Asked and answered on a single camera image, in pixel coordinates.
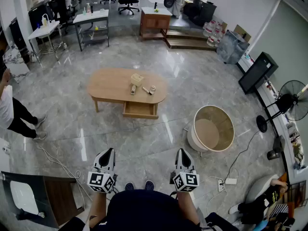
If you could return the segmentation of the round white side table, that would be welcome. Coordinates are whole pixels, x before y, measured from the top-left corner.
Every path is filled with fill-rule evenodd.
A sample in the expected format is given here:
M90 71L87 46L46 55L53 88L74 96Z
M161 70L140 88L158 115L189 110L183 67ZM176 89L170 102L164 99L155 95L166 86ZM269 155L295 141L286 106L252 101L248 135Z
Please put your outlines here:
M187 140L197 152L223 152L233 143L233 122L220 107L203 106L194 115L187 132Z

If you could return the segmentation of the wooden step platform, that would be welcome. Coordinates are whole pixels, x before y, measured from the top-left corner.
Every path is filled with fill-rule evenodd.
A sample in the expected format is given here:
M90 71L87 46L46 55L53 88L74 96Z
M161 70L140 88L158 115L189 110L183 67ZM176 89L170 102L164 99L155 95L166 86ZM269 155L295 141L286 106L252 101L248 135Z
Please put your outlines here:
M167 31L166 44L171 49L217 50L217 47L207 44L207 37L202 33L183 30Z

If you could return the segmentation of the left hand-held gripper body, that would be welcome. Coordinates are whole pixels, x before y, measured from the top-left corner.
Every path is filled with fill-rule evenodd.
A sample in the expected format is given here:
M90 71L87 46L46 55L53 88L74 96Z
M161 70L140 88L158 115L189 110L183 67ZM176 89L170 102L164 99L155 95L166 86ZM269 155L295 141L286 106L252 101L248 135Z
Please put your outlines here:
M87 185L98 193L111 193L117 180L117 174L112 170L92 167L88 172Z

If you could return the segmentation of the wooden coffee table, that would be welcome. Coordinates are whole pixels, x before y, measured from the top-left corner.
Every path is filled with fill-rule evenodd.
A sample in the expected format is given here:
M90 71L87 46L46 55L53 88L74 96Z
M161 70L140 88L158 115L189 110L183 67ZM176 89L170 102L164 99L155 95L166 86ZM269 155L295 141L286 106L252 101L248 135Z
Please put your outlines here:
M139 74L144 77L142 84L131 95L131 76ZM149 95L142 87L150 91L155 86L156 91ZM137 102L159 104L167 96L167 82L160 75L126 68L102 68L95 71L90 77L87 87L88 93L95 104L96 112L99 111L98 102L119 103Z

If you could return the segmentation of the grey marble slab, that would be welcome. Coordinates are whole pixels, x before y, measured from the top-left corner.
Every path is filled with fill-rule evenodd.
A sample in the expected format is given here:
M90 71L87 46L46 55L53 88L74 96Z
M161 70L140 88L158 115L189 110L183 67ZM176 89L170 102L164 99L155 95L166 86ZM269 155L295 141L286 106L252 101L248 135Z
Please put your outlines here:
M236 64L249 45L240 34L227 30L218 44L216 53L225 64Z

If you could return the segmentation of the person's dark shirt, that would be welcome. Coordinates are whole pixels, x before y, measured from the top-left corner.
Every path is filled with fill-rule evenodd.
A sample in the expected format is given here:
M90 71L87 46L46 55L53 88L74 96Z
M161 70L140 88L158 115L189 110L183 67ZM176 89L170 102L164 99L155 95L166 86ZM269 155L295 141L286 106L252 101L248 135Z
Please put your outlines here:
M147 190L122 191L106 203L106 217L94 228L74 217L59 231L204 231L181 212L178 198Z

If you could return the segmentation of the person's left forearm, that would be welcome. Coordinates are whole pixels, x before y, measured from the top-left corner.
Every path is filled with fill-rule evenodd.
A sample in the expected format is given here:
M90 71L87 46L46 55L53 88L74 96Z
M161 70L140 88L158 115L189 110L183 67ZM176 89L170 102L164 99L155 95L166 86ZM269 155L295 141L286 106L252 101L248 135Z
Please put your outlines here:
M89 211L89 227L94 228L106 217L106 193L96 192Z

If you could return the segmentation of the black tower appliance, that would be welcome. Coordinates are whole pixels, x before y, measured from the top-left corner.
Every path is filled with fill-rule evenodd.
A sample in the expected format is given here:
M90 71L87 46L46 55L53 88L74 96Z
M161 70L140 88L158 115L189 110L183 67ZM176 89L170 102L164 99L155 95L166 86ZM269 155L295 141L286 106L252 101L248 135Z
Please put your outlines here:
M239 85L245 94L255 92L277 70L278 65L273 58L262 52L248 71L240 78Z

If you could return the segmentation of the white wall counter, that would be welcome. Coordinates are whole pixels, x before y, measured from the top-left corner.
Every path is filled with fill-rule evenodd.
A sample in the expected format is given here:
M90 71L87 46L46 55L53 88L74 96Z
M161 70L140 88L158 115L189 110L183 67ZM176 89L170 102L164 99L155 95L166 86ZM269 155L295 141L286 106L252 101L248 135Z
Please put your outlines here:
M274 103L274 95L273 92L266 87L266 84L262 84L257 90L256 94L265 109L266 118L273 116L276 112L278 112L278 108L276 105L272 105L267 107L271 103ZM279 115L270 121L270 124L275 131L275 134L278 136L283 136L285 139L285 147L284 147L284 160L285 160L285 168L287 168L289 178L291 182L298 182L302 180L308 180L308 163L305 163L306 167L302 170L294 169L295 157L293 152L293 146L291 144L291 140L289 138L289 133L286 127L287 120L284 116Z

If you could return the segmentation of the black cabinet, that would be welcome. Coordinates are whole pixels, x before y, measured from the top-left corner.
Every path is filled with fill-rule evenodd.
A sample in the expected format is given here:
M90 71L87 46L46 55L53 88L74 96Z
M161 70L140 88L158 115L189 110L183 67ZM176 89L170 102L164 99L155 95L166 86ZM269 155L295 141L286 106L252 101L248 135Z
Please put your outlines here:
M204 2L203 0L193 0L192 3L186 3L183 13L188 16L189 20L197 26L203 26L212 20L216 10L216 5L212 2Z

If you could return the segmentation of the beige box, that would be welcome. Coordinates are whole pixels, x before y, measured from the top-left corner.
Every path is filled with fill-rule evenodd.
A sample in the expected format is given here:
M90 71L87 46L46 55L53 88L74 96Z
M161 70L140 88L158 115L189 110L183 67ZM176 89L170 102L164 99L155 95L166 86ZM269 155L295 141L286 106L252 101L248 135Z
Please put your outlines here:
M143 80L144 80L144 77L137 73L131 76L131 84L135 85L136 87L139 87L142 84Z

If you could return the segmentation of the person's right forearm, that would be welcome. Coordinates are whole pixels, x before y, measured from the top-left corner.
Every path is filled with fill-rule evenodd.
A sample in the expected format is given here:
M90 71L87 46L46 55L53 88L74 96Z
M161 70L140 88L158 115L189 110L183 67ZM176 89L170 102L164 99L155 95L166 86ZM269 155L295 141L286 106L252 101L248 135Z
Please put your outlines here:
M182 214L194 224L199 224L199 217L189 192L177 192L178 204Z

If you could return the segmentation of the black standing fan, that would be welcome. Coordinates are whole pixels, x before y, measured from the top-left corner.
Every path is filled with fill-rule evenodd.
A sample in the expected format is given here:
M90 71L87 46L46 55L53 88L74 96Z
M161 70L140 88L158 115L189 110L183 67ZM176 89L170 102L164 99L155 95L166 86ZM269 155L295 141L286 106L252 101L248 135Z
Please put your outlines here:
M276 105L278 112L265 119L263 116L258 115L256 123L258 129L265 133L268 129L268 121L272 121L279 115L284 115L288 120L299 121L308 114L308 88L307 85L298 81L290 80L286 82L280 89L278 98L274 103L266 106L269 107Z

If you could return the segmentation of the wooden drawer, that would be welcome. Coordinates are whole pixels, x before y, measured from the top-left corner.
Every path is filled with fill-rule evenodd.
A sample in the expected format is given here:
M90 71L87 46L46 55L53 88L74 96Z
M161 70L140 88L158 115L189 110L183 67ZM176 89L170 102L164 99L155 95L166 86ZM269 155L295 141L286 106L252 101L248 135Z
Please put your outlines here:
M124 102L123 117L158 119L157 108L157 103Z

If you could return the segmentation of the small black bin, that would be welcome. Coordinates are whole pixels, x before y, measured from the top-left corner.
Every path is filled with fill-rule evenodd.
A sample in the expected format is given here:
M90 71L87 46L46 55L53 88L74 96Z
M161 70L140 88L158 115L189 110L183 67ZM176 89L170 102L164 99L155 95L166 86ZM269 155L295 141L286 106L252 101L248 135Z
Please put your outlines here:
M282 135L276 137L273 143L272 150L267 153L267 159L273 160L279 158L281 156L281 153L284 151L284 147L285 147L284 137Z

